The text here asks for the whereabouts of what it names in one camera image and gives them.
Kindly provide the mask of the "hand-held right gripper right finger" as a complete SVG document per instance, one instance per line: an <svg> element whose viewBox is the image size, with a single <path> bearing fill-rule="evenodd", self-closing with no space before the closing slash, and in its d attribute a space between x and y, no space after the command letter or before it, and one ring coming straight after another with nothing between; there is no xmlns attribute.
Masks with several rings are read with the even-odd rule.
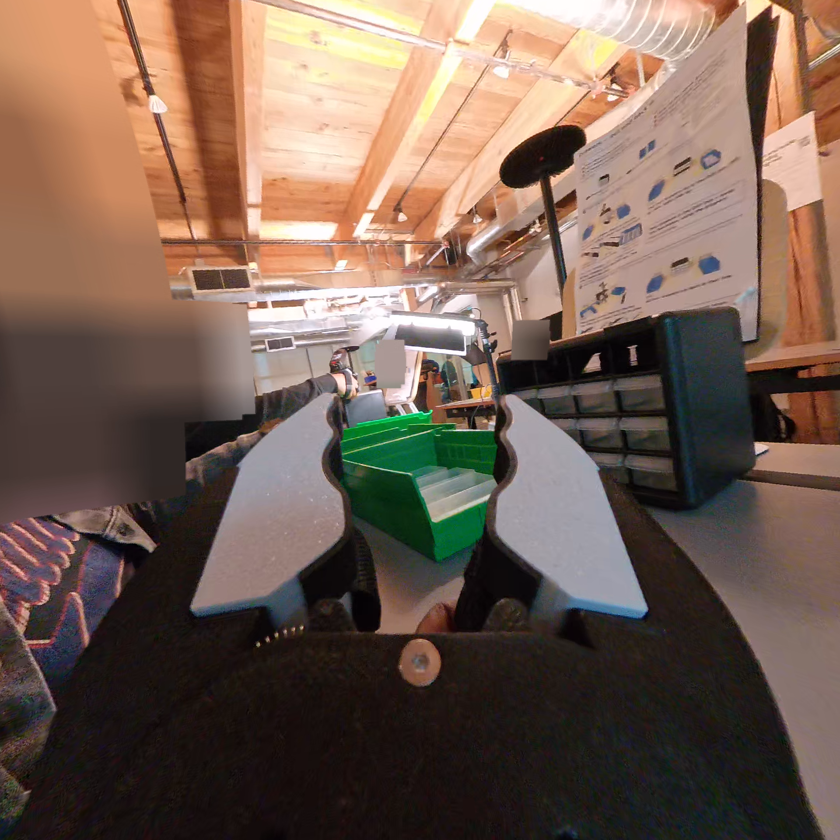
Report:
<svg viewBox="0 0 840 840"><path fill-rule="evenodd" d="M497 486L485 528L485 587L556 634L573 610L639 620L642 588L599 469L567 433L515 395L500 399Z"/></svg>

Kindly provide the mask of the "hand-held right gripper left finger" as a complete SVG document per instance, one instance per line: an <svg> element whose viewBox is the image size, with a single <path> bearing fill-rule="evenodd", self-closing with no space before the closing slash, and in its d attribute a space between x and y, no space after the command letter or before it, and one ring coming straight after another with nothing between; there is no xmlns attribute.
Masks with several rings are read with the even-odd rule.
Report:
<svg viewBox="0 0 840 840"><path fill-rule="evenodd" d="M350 500L341 487L341 402L325 394L274 427L237 467L191 603L196 617L250 609L275 631L356 577Z"/></svg>

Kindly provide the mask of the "green plastic bin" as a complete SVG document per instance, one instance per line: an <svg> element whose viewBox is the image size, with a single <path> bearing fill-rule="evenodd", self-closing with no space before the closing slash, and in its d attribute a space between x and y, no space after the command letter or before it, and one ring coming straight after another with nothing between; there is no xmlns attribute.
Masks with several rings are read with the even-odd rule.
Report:
<svg viewBox="0 0 840 840"><path fill-rule="evenodd" d="M478 541L488 501L452 518L431 521L412 473L427 466L459 467L495 480L496 456L491 431L430 430L343 457L343 483L358 518L441 561Z"/></svg>
<svg viewBox="0 0 840 840"><path fill-rule="evenodd" d="M391 442L427 431L452 431L456 423L433 423L433 413L409 413L361 423L343 431L341 449L343 457L363 448Z"/></svg>

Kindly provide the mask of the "rows of small cabinet drawers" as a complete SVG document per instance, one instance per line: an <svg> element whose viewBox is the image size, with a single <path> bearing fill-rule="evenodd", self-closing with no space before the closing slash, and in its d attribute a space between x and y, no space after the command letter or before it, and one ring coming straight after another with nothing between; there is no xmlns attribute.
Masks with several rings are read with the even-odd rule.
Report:
<svg viewBox="0 0 840 840"><path fill-rule="evenodd" d="M521 388L514 394L582 446L614 480L677 492L665 390L658 374Z"/></svg>

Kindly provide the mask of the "black drawer cabinet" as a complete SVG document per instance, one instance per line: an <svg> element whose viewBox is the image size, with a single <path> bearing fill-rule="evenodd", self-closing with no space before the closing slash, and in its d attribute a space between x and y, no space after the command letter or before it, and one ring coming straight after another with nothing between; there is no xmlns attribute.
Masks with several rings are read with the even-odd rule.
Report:
<svg viewBox="0 0 840 840"><path fill-rule="evenodd" d="M500 392L659 375L676 493L628 486L646 505L696 509L755 465L739 315L730 308L669 311L551 343L546 360L497 363Z"/></svg>

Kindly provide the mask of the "dark rectangular panel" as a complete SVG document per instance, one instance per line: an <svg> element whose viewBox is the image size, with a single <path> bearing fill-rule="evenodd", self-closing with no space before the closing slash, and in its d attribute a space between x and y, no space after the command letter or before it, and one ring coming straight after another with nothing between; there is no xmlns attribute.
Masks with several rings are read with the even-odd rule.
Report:
<svg viewBox="0 0 840 840"><path fill-rule="evenodd" d="M388 417L387 404L382 390L361 392L344 402L344 416L347 427L375 422Z"/></svg>

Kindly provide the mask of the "wooden workbench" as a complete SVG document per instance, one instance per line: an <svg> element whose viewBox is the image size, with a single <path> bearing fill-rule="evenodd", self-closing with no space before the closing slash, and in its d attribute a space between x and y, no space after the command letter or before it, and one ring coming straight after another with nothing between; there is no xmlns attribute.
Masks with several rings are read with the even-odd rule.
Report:
<svg viewBox="0 0 840 840"><path fill-rule="evenodd" d="M491 397L448 402L432 409L434 424L464 424L467 429L489 429L495 421L497 406Z"/></svg>

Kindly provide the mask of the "black light stand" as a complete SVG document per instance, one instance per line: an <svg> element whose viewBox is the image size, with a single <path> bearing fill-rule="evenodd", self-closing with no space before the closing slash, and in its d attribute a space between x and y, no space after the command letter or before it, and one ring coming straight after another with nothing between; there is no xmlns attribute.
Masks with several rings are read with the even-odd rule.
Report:
<svg viewBox="0 0 840 840"><path fill-rule="evenodd" d="M497 342L492 342L490 340L490 331L485 320L483 320L482 318L477 318L474 320L474 323L476 325L476 343L479 345L481 352L485 357L486 366L488 369L491 396L493 401L495 403L498 403L500 396L500 387L497 376L496 363L494 361L493 355L494 348L497 346Z"/></svg>

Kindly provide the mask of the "rectangular studio light panel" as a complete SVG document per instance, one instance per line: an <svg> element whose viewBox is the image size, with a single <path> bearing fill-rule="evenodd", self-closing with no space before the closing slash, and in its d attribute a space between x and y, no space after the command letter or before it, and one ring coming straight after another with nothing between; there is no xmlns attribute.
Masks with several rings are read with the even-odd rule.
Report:
<svg viewBox="0 0 840 840"><path fill-rule="evenodd" d="M393 311L384 339L403 341L406 350L465 357L476 341L477 323L452 313Z"/></svg>

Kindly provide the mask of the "white air vent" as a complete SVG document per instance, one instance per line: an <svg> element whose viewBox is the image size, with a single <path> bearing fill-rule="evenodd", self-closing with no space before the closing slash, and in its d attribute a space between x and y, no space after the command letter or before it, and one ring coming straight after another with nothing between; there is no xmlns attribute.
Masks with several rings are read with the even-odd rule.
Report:
<svg viewBox="0 0 840 840"><path fill-rule="evenodd" d="M192 266L185 276L197 295L254 290L254 275L248 266Z"/></svg>

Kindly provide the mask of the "wooden side table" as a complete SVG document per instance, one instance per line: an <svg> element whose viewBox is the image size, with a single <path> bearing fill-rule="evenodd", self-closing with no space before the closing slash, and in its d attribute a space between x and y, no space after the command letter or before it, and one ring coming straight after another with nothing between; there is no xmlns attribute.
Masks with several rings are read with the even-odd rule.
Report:
<svg viewBox="0 0 840 840"><path fill-rule="evenodd" d="M808 343L766 350L746 361L752 395L838 392L839 374L801 376L802 371L839 363L839 342Z"/></svg>

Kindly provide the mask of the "white instruction poster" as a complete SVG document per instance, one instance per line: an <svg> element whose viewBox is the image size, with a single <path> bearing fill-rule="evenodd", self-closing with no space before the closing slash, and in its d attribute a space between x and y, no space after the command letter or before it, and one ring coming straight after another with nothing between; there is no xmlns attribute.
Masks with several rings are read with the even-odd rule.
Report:
<svg viewBox="0 0 840 840"><path fill-rule="evenodd" d="M574 157L576 334L735 308L758 337L758 173L744 7L628 118Z"/></svg>

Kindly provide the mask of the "black disc-topped pole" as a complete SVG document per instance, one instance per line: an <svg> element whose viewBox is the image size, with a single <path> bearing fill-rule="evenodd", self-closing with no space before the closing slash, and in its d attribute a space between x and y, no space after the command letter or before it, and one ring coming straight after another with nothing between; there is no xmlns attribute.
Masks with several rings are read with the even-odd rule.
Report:
<svg viewBox="0 0 840 840"><path fill-rule="evenodd" d="M556 125L522 141L508 153L499 169L501 183L512 190L524 189L535 183L540 185L560 292L564 292L568 272L551 179L573 165L574 155L585 144L585 131L580 126Z"/></svg>

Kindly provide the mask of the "white paper sheet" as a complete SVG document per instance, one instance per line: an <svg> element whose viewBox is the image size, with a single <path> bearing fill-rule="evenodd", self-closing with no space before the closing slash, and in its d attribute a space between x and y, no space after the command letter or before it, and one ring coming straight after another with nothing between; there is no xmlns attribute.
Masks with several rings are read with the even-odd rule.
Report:
<svg viewBox="0 0 840 840"><path fill-rule="evenodd" d="M822 201L814 111L765 137L762 177L784 192L789 213Z"/></svg>

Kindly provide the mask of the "silver ventilation duct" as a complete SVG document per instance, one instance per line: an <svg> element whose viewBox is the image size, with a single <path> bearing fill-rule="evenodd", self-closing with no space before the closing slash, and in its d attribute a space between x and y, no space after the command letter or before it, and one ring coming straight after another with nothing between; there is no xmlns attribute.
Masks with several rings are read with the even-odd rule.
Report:
<svg viewBox="0 0 840 840"><path fill-rule="evenodd" d="M661 60L687 58L709 36L715 9L700 1L558 2L559 19Z"/></svg>

